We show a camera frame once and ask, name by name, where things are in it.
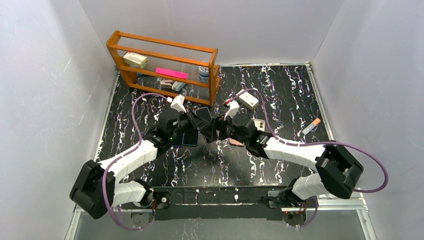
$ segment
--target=bright pink object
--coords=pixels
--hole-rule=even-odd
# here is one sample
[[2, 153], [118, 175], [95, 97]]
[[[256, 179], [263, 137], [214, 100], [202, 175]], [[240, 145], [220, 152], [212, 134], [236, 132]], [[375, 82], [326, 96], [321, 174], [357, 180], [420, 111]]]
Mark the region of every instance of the bright pink object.
[[168, 70], [168, 69], [164, 69], [160, 67], [156, 68], [156, 73], [171, 76], [171, 77], [176, 77], [179, 79], [187, 79], [187, 77], [189, 76], [187, 73], [184, 73], [184, 72], [172, 71], [172, 70]]

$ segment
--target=robotic arm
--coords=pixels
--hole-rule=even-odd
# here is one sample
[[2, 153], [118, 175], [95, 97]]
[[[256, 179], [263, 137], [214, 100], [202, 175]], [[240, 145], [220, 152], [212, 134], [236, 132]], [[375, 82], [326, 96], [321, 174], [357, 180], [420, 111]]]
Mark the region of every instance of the robotic arm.
[[[116, 159], [106, 174], [106, 194], [111, 206], [137, 202], [149, 205], [153, 188], [142, 180], [119, 183], [126, 175], [140, 166], [164, 154], [172, 145], [172, 139], [190, 131], [200, 131], [207, 143], [233, 138], [244, 143], [256, 157], [282, 159], [306, 166], [317, 173], [294, 179], [276, 196], [275, 200], [288, 204], [331, 193], [339, 198], [350, 198], [362, 172], [362, 165], [340, 145], [290, 146], [275, 139], [271, 133], [257, 130], [254, 121], [246, 113], [238, 113], [236, 101], [228, 104], [225, 115], [215, 119], [203, 119], [183, 105], [184, 97], [178, 95], [165, 109], [159, 121], [149, 129], [143, 140], [126, 151], [98, 163], [86, 162], [69, 194], [72, 201], [94, 219], [106, 212], [102, 190], [105, 169]], [[284, 140], [294, 144], [300, 142]]]

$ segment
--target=metal frame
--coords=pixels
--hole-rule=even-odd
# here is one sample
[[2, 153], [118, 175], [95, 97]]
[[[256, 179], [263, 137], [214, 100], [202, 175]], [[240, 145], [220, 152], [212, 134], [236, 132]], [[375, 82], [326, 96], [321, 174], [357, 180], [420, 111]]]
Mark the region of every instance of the metal frame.
[[[237, 67], [237, 66], [293, 66], [295, 64], [235, 64], [235, 65], [226, 65], [226, 66], [222, 66], [222, 67]], [[330, 124], [326, 115], [326, 112], [324, 111], [324, 106], [322, 104], [322, 100], [321, 100], [321, 96], [318, 92], [318, 88], [317, 88], [317, 84], [314, 78], [314, 74], [312, 72], [312, 70], [308, 70], [308, 75], [312, 84], [312, 88], [315, 92], [315, 96], [316, 96], [316, 100], [318, 102], [318, 107], [319, 110], [321, 111], [321, 115], [322, 115], [322, 120], [323, 123], [325, 125], [325, 129], [327, 131], [328, 137], [333, 140], [333, 132], [330, 128]], [[118, 80], [119, 77], [119, 73], [117, 73], [116, 75], [116, 80]], [[110, 100], [109, 100], [109, 104], [108, 104], [108, 111], [106, 113], [105, 116], [105, 121], [103, 123], [103, 130], [104, 127], [106, 125], [106, 119], [108, 117], [109, 114], [109, 109], [111, 107], [112, 104], [112, 99], [114, 97], [114, 93], [115, 93], [115, 87], [116, 87], [116, 82], [115, 82], [115, 86], [113, 87], [111, 96], [110, 96]], [[102, 137], [103, 137], [103, 131], [102, 131], [102, 135], [100, 136], [100, 140], [99, 140], [99, 146], [100, 143], [102, 141]], [[341, 211], [341, 210], [352, 210], [357, 212], [358, 214], [358, 220], [360, 222], [360, 225], [362, 227], [362, 231], [363, 234], [365, 236], [366, 240], [376, 240], [376, 234], [374, 233], [374, 229], [373, 226], [371, 224], [371, 220], [370, 217], [368, 215], [368, 206], [367, 203], [365, 202], [364, 199], [364, 195], [362, 193], [359, 192], [354, 192], [351, 196], [350, 199], [340, 199], [338, 197], [335, 197], [332, 194], [329, 195], [320, 195], [318, 196], [318, 204], [319, 204], [319, 208], [318, 211]], [[292, 211], [292, 208], [282, 208], [281, 211], [285, 212], [285, 211]], [[307, 209], [307, 211], [314, 211], [315, 209], [313, 207], [310, 207]], [[66, 236], [65, 236], [65, 240], [73, 240], [75, 238], [75, 234], [77, 232], [77, 227], [78, 227], [78, 223], [80, 221], [80, 217], [81, 217], [81, 212], [83, 212], [84, 210], [82, 208], [80, 208], [79, 206], [75, 206], [75, 209], [73, 211], [73, 216], [72, 216], [72, 220], [71, 223], [69, 225], [69, 229], [66, 232]], [[150, 212], [151, 210], [149, 209], [122, 209], [123, 212], [133, 212], [133, 213], [143, 213], [143, 212]]]

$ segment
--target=cream colored box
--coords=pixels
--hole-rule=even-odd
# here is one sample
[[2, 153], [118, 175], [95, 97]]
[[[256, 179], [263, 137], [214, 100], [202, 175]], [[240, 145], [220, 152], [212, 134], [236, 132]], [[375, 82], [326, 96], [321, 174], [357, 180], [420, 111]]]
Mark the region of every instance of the cream colored box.
[[135, 52], [127, 52], [123, 56], [123, 61], [132, 67], [144, 68], [147, 64], [147, 57]]

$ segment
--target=orange and white marker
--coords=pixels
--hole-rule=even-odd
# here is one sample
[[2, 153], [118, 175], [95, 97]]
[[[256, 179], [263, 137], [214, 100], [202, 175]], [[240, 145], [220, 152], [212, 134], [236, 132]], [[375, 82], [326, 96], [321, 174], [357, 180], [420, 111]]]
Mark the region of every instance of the orange and white marker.
[[321, 122], [321, 120], [319, 118], [315, 119], [311, 124], [309, 124], [309, 126], [307, 126], [303, 131], [303, 135], [308, 134], [312, 129], [314, 129], [319, 123]]

